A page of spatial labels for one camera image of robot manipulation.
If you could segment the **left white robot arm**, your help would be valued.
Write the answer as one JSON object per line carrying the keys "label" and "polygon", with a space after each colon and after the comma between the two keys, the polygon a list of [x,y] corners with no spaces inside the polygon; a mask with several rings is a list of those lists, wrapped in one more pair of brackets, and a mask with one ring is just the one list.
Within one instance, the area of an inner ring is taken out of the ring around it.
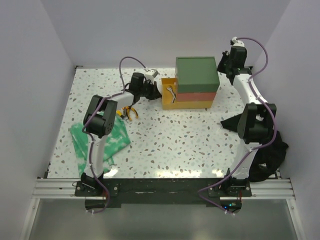
{"label": "left white robot arm", "polygon": [[94,95],[83,118],[83,132],[88,135],[87,161],[80,179],[89,181],[86,191],[92,196],[99,196],[104,190],[103,178],[104,149],[108,135],[111,133],[116,111],[131,107],[140,98],[156,100],[162,97],[155,78],[159,75],[156,69],[135,72],[124,90],[109,97]]}

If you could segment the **yellow drawer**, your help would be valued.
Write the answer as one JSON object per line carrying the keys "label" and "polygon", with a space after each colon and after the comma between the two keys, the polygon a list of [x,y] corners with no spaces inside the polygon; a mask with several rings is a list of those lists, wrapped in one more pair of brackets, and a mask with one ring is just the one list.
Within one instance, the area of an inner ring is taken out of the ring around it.
{"label": "yellow drawer", "polygon": [[176,96],[176,78],[162,78],[162,108],[164,110],[173,110],[173,109],[205,109],[211,108],[213,101],[175,101],[171,103],[172,94],[167,90],[168,86],[172,86],[173,91]]}

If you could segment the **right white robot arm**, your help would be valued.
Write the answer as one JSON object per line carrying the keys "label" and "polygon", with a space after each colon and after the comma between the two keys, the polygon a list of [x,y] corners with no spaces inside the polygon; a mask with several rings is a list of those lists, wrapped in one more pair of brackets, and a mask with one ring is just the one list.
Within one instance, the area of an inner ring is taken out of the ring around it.
{"label": "right white robot arm", "polygon": [[225,177],[212,186],[230,197],[251,190],[249,178],[254,158],[258,150],[271,145],[277,135],[274,130],[277,107],[261,96],[251,69],[245,67],[246,58],[247,49],[234,44],[230,51],[222,54],[218,65],[218,71],[226,75],[244,105],[241,114],[221,122],[224,129],[236,132],[240,138],[234,162]]}

